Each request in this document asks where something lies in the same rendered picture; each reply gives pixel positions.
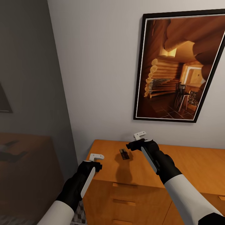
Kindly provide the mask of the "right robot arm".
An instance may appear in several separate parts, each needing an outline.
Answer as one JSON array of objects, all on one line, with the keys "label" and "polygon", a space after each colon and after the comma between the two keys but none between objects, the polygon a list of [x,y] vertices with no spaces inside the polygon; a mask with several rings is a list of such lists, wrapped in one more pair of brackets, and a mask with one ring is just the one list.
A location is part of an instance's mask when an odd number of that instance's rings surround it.
[{"label": "right robot arm", "polygon": [[172,158],[159,150],[152,139],[140,139],[145,131],[134,134],[126,144],[131,151],[140,150],[159,175],[185,225],[225,225],[223,216],[175,167]]}]

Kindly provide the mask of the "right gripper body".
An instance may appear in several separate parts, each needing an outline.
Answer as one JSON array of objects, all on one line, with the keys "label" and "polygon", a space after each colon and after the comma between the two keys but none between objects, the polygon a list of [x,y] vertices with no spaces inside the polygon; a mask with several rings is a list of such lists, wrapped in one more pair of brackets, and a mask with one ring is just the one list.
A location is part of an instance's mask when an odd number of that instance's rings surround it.
[{"label": "right gripper body", "polygon": [[140,150],[139,148],[138,148],[138,144],[141,142],[141,141],[143,141],[143,140],[145,140],[145,139],[140,139],[140,140],[138,140],[138,141],[133,141],[133,142],[130,142],[129,143],[129,146],[130,146],[130,148],[131,148],[131,151],[134,151],[134,150]]}]

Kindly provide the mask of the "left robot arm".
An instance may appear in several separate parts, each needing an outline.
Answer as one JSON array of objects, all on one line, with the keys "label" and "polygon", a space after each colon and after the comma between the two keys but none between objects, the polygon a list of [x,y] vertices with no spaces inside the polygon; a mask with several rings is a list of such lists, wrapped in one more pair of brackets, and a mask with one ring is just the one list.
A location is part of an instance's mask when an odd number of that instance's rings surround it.
[{"label": "left robot arm", "polygon": [[102,169],[100,162],[94,159],[103,160],[104,156],[91,153],[89,161],[78,166],[77,173],[65,182],[62,192],[37,225],[70,225],[95,172]]}]

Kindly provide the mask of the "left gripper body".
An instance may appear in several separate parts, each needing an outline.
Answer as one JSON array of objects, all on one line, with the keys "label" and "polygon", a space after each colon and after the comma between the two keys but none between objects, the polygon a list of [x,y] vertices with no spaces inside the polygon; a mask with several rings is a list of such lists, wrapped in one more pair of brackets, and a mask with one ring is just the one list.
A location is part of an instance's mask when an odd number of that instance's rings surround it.
[{"label": "left gripper body", "polygon": [[95,167],[95,172],[99,172],[100,171],[100,162],[93,162],[92,163],[94,164],[94,167]]}]

